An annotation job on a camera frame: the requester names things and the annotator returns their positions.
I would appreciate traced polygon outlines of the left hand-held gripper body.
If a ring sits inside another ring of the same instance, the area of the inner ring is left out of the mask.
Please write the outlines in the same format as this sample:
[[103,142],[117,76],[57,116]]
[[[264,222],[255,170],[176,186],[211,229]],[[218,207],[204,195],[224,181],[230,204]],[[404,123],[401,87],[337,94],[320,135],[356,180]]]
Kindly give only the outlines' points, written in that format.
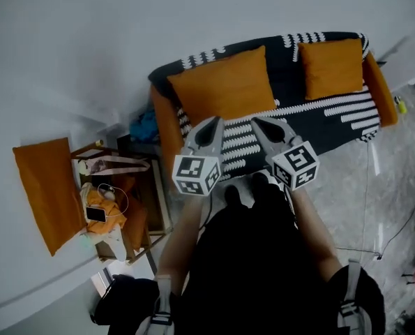
[[184,195],[208,196],[222,176],[220,148],[184,147],[174,159],[172,181]]

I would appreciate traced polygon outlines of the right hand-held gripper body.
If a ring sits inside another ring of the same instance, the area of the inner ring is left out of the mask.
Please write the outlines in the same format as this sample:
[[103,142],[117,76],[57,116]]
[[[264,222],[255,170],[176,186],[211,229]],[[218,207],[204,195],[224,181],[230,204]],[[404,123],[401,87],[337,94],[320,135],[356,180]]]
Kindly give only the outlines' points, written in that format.
[[315,180],[319,159],[309,141],[272,156],[271,173],[279,184],[294,191]]

